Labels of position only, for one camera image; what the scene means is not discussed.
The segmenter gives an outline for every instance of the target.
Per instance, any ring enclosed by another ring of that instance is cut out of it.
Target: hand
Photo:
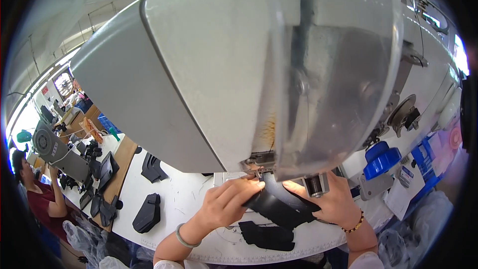
[[[253,175],[248,175],[209,189],[202,207],[194,215],[197,224],[212,231],[240,220],[247,210],[242,204],[265,187],[264,182],[253,178]]]
[[[58,169],[55,166],[46,165],[46,167],[50,170],[50,178],[52,180],[58,178]]]
[[[327,180],[330,191],[319,198],[308,197],[305,188],[295,182],[284,181],[282,184],[290,192],[318,205],[321,210],[312,213],[316,218],[338,224],[347,230],[353,229],[362,213],[352,199],[347,179],[328,171]]]

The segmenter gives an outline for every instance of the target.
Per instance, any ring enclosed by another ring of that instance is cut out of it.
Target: ceiling
[[[18,28],[7,61],[4,95],[25,93],[52,64],[135,0],[35,0]],[[6,97],[10,118],[21,94]]]

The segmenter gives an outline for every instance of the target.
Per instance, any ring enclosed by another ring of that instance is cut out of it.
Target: paper document
[[[393,186],[388,193],[385,192],[383,201],[390,211],[401,221],[407,212],[411,197],[398,179],[393,181]]]

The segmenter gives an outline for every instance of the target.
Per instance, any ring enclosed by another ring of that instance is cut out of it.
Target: clear plastic guard
[[[391,94],[403,23],[400,0],[301,0],[286,45],[273,17],[274,176],[283,181],[331,170],[361,146]]]

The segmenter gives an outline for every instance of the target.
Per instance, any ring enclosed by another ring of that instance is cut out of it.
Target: blue plastic crate
[[[110,128],[111,128],[111,127],[113,127],[113,129],[115,129],[116,134],[120,134],[120,133],[121,133],[121,131],[120,131],[118,128],[116,128],[116,126],[113,125],[113,123],[110,122],[110,120],[108,120],[108,118],[105,117],[105,116],[103,115],[103,113],[99,114],[98,120],[99,120],[99,122],[103,125],[103,127],[105,128],[105,130],[108,131],[108,133],[110,132]]]

